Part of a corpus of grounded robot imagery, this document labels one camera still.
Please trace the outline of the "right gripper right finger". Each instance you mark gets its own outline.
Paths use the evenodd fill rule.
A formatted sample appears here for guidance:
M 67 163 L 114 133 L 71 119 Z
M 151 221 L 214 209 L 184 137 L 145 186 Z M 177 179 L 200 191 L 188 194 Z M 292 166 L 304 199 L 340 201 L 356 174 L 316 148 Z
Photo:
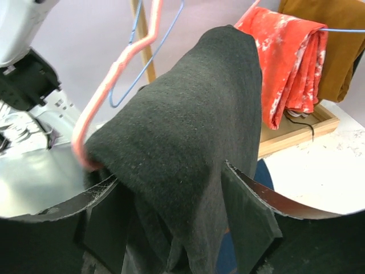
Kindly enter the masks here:
M 291 200 L 229 164 L 272 212 L 275 240 L 251 273 L 363 273 L 364 212 L 322 211 Z

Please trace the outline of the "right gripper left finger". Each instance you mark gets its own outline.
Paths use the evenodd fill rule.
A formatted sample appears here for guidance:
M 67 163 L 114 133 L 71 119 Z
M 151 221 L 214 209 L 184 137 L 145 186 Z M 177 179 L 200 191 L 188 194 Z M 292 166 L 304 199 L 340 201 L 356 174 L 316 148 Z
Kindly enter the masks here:
M 128 212 L 114 176 L 36 215 L 1 218 L 1 273 L 121 273 Z

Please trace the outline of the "dark blue jeans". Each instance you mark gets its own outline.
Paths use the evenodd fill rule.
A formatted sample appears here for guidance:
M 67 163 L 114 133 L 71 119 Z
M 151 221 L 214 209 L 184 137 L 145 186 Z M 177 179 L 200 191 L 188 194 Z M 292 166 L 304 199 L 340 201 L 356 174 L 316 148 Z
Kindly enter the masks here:
M 251 273 L 275 240 L 277 223 L 229 163 L 222 166 L 221 185 L 238 273 Z

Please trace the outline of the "pink wire hanger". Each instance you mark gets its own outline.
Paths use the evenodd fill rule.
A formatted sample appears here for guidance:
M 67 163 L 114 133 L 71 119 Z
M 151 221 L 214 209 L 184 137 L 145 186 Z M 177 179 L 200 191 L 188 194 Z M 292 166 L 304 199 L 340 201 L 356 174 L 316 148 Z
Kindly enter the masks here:
M 124 50 L 76 123 L 72 148 L 84 168 L 166 174 L 224 160 L 245 168 L 257 160 L 262 72 L 253 37 L 232 25 L 204 32 L 169 71 L 86 138 L 99 107 L 139 50 Z

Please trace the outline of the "black jeans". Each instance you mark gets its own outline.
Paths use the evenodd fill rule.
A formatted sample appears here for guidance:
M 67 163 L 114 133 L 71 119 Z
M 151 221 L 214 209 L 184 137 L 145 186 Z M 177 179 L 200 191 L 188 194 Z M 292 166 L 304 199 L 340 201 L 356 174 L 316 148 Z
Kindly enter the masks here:
M 136 273 L 214 273 L 228 227 L 221 166 L 253 176 L 261 133 L 256 43 L 233 26 L 208 30 L 87 141 L 134 195 L 127 252 Z

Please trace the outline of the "light blue wire hanger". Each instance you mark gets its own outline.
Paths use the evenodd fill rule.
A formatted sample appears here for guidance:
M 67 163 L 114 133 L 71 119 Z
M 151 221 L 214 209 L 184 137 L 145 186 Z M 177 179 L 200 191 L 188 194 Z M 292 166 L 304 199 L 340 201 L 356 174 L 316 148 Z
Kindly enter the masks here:
M 156 50 L 152 51 L 151 44 L 155 42 L 159 32 L 162 5 L 163 1 L 151 2 L 151 13 L 149 17 L 149 24 L 147 24 L 144 13 L 143 1 L 132 3 L 132 9 L 134 12 L 134 22 L 132 25 L 132 31 L 130 34 L 128 45 L 121 54 L 121 56 L 124 59 L 118 64 L 122 65 L 123 68 L 126 68 L 126 65 L 129 64 L 130 60 L 136 54 L 140 53 L 143 59 L 143 68 L 139 72 L 135 80 L 128 87 L 128 89 L 125 91 L 125 93 L 117 101 L 113 99 L 113 92 L 116 86 L 116 82 L 113 82 L 113 85 L 111 86 L 111 88 L 108 90 L 107 93 L 108 102 L 111 108 L 117 108 L 122 104 L 122 102 L 125 100 L 127 95 L 129 95 L 129 93 L 132 91 L 132 89 L 140 80 L 140 78 L 143 76 L 143 74 L 147 74 L 147 80 L 149 83 L 153 82 L 156 79 L 153 60 L 160 51 L 163 44 L 165 43 L 173 27 L 175 26 L 176 21 L 178 20 L 184 8 L 185 2 L 184 1 L 180 2 L 179 9 L 173 21 L 169 25 L 167 31 L 165 32 L 164 36 L 162 37 L 161 42 L 157 46 Z

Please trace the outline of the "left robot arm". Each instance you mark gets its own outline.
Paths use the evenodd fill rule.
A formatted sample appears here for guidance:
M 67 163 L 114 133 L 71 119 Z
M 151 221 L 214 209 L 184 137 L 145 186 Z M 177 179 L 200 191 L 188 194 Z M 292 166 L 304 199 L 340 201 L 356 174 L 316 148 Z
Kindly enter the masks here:
M 57 1 L 1 1 L 1 117 L 11 109 L 45 122 L 66 142 L 80 112 L 67 101 L 58 75 L 32 47 Z

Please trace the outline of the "red white patterned trousers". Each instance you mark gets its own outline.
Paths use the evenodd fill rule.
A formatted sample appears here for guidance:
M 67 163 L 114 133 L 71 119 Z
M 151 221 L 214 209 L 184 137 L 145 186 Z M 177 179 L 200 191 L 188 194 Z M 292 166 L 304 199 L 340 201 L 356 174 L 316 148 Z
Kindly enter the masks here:
M 252 8 L 236 28 L 254 37 L 262 69 L 262 120 L 279 127 L 285 110 L 310 114 L 318 102 L 326 55 L 326 25 Z

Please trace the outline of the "brown trousers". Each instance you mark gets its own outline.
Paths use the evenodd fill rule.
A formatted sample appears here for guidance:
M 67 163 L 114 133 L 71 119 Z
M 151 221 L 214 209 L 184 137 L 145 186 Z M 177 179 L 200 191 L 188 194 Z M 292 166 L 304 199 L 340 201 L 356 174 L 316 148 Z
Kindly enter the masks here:
M 364 29 L 364 2 L 362 1 L 281 1 L 278 11 L 325 24 L 331 29 Z M 363 33 L 328 33 L 318 99 L 338 103 L 345 98 L 354 73 L 354 63 L 363 51 Z

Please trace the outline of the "wooden clothes rack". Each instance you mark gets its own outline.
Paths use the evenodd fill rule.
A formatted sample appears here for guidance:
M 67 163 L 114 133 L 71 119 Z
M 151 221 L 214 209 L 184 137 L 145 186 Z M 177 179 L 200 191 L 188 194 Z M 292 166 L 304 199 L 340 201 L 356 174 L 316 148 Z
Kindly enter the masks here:
M 137 2 L 130 1 L 133 17 L 132 3 Z M 283 116 L 278 130 L 270 130 L 266 125 L 262 125 L 258 157 L 264 158 L 277 151 L 313 140 L 314 137 L 329 134 L 338 125 L 339 119 L 321 105 L 316 106 L 314 113 L 305 119 Z

